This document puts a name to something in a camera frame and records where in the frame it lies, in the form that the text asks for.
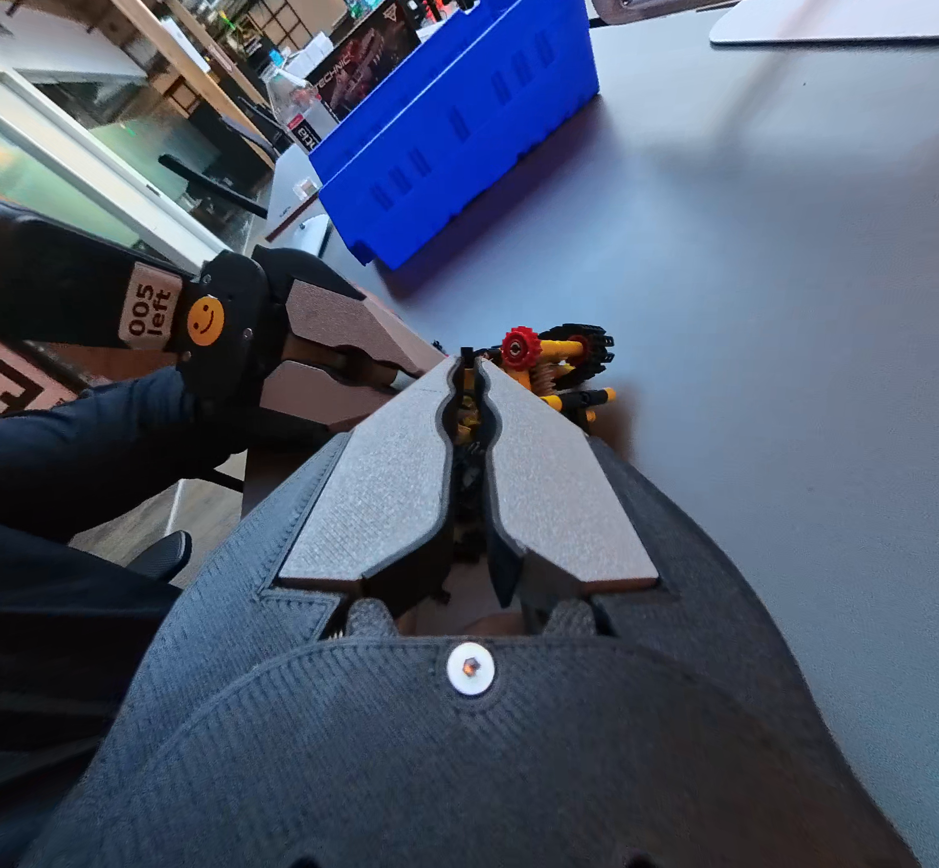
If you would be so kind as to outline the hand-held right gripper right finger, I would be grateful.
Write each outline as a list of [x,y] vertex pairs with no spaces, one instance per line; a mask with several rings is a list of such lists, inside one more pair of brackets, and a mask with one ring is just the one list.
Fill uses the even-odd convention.
[[487,564],[499,605],[650,589],[659,572],[594,454],[563,414],[479,359]]

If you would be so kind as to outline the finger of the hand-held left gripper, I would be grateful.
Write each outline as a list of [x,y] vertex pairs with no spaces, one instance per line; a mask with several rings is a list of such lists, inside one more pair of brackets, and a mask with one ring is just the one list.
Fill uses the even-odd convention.
[[285,360],[263,382],[260,407],[338,432],[396,397],[403,372],[364,359],[335,366]]
[[358,299],[296,279],[286,310],[290,333],[296,338],[335,352],[358,351],[414,378],[445,358],[442,350],[366,291]]

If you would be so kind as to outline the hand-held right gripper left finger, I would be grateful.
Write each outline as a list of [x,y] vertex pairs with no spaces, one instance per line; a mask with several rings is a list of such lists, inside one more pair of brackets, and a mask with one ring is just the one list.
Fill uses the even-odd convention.
[[452,568],[456,412],[464,364],[444,359],[349,432],[276,577],[300,598],[408,612]]

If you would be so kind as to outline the yellow black lego vehicle model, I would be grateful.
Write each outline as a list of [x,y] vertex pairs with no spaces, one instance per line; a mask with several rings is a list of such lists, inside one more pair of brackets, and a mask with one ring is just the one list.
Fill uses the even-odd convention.
[[518,325],[500,344],[463,348],[463,392],[457,408],[455,449],[455,528],[453,559],[475,565],[486,554],[482,486],[484,448],[482,407],[476,398],[475,364],[490,361],[566,420],[592,433],[595,410],[613,402],[612,388],[590,388],[614,359],[614,338],[602,326],[567,322],[542,332]]

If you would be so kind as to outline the person's left forearm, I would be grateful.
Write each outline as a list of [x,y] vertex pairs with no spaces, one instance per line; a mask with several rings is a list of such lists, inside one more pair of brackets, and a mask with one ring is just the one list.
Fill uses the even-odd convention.
[[1,527],[65,544],[249,443],[241,417],[208,411],[173,368],[102,385],[1,422]]

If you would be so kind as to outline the dark lego set box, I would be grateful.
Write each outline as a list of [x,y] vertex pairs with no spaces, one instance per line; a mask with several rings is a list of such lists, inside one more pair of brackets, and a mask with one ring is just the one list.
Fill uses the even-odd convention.
[[382,0],[304,77],[343,123],[420,46],[401,0]]

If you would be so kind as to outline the framed black white tag sign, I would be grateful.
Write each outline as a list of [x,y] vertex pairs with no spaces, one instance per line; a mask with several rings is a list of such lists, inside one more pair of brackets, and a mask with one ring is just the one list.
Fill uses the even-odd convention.
[[86,378],[49,351],[24,341],[1,342],[1,416],[52,409],[88,387]]

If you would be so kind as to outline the blue plastic bin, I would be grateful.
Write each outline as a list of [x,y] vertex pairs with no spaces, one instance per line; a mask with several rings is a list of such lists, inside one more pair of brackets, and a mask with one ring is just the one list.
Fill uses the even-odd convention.
[[310,154],[351,255],[396,270],[599,92],[585,0],[478,0]]

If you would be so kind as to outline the person's dark clothing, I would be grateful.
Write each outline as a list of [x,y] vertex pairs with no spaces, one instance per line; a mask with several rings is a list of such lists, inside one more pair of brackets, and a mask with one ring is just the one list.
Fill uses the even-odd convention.
[[17,865],[110,732],[192,547],[178,531],[121,567],[2,528],[2,866]]

